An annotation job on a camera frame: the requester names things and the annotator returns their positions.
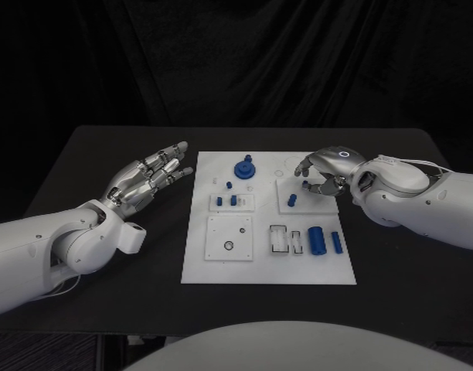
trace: black backdrop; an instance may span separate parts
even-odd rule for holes
[[[473,172],[473,2],[0,0],[0,221],[81,124],[417,127]]]

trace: robotic hand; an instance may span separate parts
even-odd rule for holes
[[[116,249],[135,254],[146,230],[125,219],[156,192],[194,172],[176,170],[187,142],[135,161],[116,174],[102,199],[77,209],[0,224],[0,313],[40,298],[66,280],[96,272]],[[61,259],[51,264],[51,252]]]
[[[440,169],[428,175],[410,163]],[[368,161],[345,147],[310,154],[295,175],[315,167],[326,182],[305,184],[313,193],[339,196],[349,188],[354,203],[384,226],[405,226],[416,233],[473,250],[473,175],[453,172],[433,162],[380,155]]]

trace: blue cylinder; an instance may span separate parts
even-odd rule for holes
[[[309,228],[309,242],[312,244],[312,254],[325,255],[328,252],[326,241],[323,240],[323,228],[320,226]]]
[[[289,198],[289,206],[290,207],[295,207],[295,205],[296,205],[296,198],[297,198],[297,196],[295,194],[290,195],[290,198]]]
[[[256,166],[251,163],[250,155],[246,155],[244,161],[234,166],[234,174],[240,179],[250,179],[256,175]]]
[[[342,244],[341,244],[341,238],[339,238],[338,232],[332,232],[332,239],[333,239],[335,252],[338,254],[342,254]]]

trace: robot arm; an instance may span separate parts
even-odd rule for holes
[[[384,226],[405,226],[416,233],[473,250],[473,175],[450,171],[428,175],[408,162],[380,156],[371,161],[349,148],[328,147],[302,161],[295,175],[318,168],[322,185],[303,187],[326,196],[351,189],[354,203]]]
[[[192,168],[176,170],[187,142],[129,164],[102,199],[77,209],[0,224],[0,313],[106,265],[116,249],[135,254],[146,230],[125,219],[142,211],[156,192]],[[61,263],[51,264],[53,252]]]

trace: black table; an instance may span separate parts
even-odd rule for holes
[[[315,151],[346,145],[367,158],[446,160],[417,129],[81,127],[27,216],[99,199],[120,168],[187,140],[198,151]],[[473,251],[377,225],[338,199],[358,286],[181,284],[195,177],[156,195],[132,221],[148,229],[138,255],[120,251],[74,291],[0,315],[0,331],[192,335],[243,322],[300,320],[411,340],[473,342]]]

